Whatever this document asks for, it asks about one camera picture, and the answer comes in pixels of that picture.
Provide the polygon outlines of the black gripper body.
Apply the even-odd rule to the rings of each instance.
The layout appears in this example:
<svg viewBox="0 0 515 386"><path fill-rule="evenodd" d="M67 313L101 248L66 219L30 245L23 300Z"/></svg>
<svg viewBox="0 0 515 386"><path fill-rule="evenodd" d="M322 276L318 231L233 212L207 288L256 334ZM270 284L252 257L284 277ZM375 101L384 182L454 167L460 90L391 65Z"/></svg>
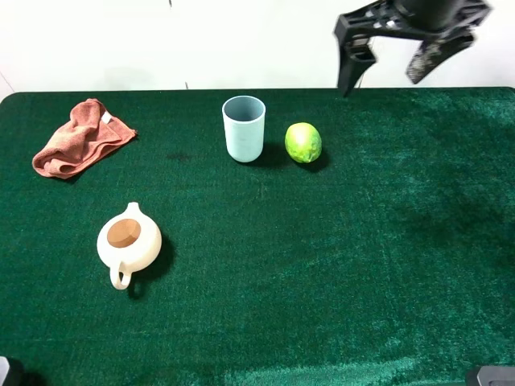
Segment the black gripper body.
<svg viewBox="0 0 515 386"><path fill-rule="evenodd" d="M449 40L478 27L491 10L486 1L374 1L339 15L334 35L340 44L374 36Z"/></svg>

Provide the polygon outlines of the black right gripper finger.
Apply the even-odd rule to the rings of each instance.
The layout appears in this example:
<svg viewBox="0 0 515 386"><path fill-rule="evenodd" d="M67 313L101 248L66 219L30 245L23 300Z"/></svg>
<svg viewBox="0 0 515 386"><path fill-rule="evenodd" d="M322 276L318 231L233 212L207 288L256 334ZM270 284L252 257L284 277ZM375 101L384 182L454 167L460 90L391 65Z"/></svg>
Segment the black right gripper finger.
<svg viewBox="0 0 515 386"><path fill-rule="evenodd" d="M406 69L406 76L412 84L418 84L444 61L469 48L474 42L473 34L422 41Z"/></svg>

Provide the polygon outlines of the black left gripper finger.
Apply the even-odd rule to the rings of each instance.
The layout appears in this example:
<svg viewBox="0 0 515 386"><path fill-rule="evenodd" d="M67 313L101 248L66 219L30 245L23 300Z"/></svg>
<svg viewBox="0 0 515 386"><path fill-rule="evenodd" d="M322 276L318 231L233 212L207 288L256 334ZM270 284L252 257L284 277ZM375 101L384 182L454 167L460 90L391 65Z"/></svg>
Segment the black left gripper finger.
<svg viewBox="0 0 515 386"><path fill-rule="evenodd" d="M377 62L377 58L369 46L371 35L359 34L350 39L343 36L336 38L340 53L337 88L344 97L348 97L358 80Z"/></svg>

